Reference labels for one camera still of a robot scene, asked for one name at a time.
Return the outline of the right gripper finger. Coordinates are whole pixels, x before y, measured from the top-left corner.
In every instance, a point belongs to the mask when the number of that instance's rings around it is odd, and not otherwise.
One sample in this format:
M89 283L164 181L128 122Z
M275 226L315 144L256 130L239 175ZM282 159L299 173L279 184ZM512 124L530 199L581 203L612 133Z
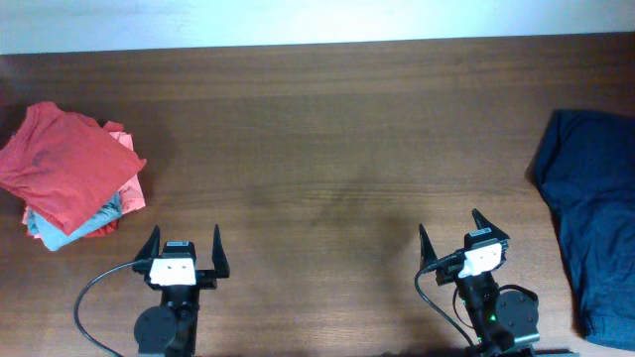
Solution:
M436 252L433 248L431 239L423 224L419 225L420 234L420 270L424 271L430 264L435 263L438 260Z
M507 233L490 222L478 209L473 208L471 215L476 225L476 230L470 233L472 242L507 241L510 239Z

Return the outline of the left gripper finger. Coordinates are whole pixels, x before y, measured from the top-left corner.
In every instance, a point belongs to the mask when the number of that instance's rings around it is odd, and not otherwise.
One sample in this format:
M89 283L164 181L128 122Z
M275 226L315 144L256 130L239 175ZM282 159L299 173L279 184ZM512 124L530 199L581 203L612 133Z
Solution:
M218 224L214 225L211 261L218 279L228 279L230 277L230 267L222 246Z
M149 261L159 256L161 230L158 225L152 230L150 237L135 256L136 261Z

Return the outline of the dark blue shorts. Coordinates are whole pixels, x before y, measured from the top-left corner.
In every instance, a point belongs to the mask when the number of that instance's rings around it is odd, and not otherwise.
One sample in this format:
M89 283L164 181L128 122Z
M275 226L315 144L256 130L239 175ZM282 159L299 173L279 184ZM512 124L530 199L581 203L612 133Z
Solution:
M633 118L554 111L533 182L556 221L583 338L633 350Z

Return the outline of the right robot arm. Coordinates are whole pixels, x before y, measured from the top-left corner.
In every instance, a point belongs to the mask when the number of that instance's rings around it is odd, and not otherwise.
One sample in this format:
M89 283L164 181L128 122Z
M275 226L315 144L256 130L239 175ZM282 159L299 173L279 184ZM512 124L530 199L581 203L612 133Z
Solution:
M540 339L538 296L517 285L500 286L492 273L506 262L510 237L485 218L471 211L476 229L463 238L463 247L439 258L423 225L420 270L415 289L420 297L467 341L467 356L533 356L533 344ZM436 275L438 286L454 284L454 296L460 298L476 338L440 309L420 287L424 274Z

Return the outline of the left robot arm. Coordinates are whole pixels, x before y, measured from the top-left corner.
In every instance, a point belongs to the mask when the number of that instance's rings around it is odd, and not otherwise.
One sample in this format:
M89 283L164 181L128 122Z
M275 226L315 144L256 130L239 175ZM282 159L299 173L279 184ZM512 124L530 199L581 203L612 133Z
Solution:
M140 356L192 356L195 352L199 294L215 290L217 282L230 277L219 227L212 235L211 269L196 266L195 245L190 241L160 241L155 227L135 256L133 271L145 284L161 293L158 305L137 318L134 337Z

